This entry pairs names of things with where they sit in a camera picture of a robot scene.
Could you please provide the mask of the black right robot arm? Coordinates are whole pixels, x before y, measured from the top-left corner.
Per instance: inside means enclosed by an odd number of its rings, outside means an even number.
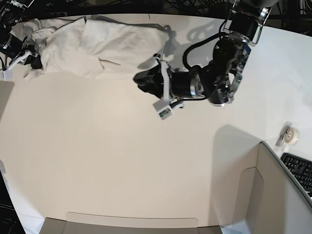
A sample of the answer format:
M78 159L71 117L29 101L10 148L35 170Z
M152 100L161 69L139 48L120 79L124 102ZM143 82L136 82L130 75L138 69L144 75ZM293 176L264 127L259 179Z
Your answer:
M26 39L20 40L11 33L22 18L24 11L31 6L32 0L2 0L0 2L0 52L13 62L31 65L41 69L42 63L33 45L27 45Z

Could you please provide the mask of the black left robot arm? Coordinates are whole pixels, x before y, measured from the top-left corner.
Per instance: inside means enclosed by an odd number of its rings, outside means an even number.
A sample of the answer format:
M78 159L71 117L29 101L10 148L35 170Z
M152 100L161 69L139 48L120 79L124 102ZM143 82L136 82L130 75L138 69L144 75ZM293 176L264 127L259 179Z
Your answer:
M208 100L215 106L232 103L242 81L242 72L261 35L263 26L277 4L275 0L236 0L217 34L188 47L182 56L186 71L174 70L158 54L157 66L136 74L137 87L159 100L157 111L183 108L187 101ZM188 55L216 40L208 65L190 65Z

